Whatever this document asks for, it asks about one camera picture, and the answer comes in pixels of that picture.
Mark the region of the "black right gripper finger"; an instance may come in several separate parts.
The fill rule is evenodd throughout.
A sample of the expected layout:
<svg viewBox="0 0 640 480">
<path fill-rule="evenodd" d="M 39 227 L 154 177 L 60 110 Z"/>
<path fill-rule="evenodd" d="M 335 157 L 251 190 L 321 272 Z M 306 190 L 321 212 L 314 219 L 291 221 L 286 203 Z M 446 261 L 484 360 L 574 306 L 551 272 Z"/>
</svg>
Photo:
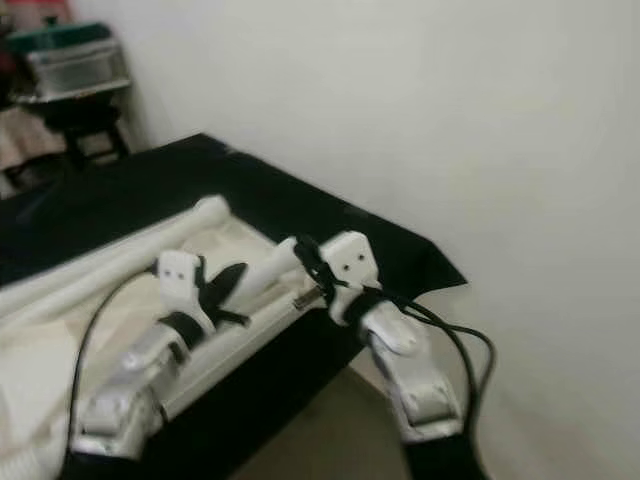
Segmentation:
<svg viewBox="0 0 640 480">
<path fill-rule="evenodd" d="M 302 269 L 306 271 L 314 282 L 326 280 L 326 261 L 320 244 L 310 236 L 297 236 L 293 247 L 294 256 L 300 260 Z"/>
</svg>

